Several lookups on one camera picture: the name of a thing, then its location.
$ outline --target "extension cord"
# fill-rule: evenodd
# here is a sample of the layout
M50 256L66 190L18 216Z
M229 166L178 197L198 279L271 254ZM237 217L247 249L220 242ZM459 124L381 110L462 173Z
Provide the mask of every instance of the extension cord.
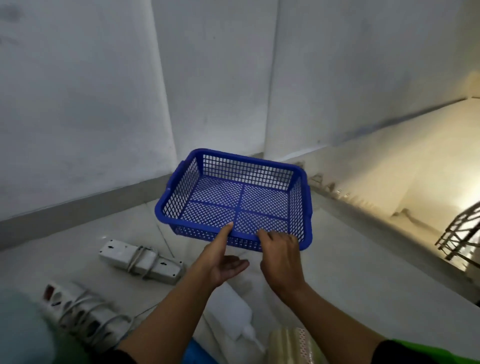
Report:
M98 255L114 267L167 284L177 283L183 274L182 261L164 258L152 249L118 240L110 240Z
M132 328L131 317L116 313L102 297L73 282L49 282L42 306L51 321L98 353L117 345Z

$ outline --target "white plastic bottle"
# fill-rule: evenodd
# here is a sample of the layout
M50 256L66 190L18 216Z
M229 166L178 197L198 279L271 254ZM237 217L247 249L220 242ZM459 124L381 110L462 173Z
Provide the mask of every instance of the white plastic bottle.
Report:
M243 336L265 353L265 347L258 341L255 329L250 324L252 309L228 283L223 283L213 291L205 309L217 319L232 340Z

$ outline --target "right hand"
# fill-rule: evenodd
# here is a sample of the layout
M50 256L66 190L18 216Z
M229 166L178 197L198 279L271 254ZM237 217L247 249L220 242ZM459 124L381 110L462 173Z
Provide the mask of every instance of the right hand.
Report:
M306 283L300 261L298 239L284 232L258 230L263 258L260 268L268 285L285 301Z

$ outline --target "left hand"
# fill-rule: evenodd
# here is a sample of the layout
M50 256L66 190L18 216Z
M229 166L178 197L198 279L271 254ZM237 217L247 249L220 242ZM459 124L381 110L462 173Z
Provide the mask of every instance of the left hand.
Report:
M204 248L204 251L194 263L196 268L206 273L212 289L243 272L250 265L250 262L246 259L240 259L234 255L225 255L227 237L232 228L233 222L225 225L215 239Z

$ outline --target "black sleeve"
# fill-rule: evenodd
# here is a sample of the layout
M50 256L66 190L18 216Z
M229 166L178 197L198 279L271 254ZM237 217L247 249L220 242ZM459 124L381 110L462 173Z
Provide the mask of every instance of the black sleeve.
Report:
M108 350L94 361L95 364L137 364L130 355L122 350Z
M437 364L426 354L409 349L398 342L386 340L373 352L372 364Z

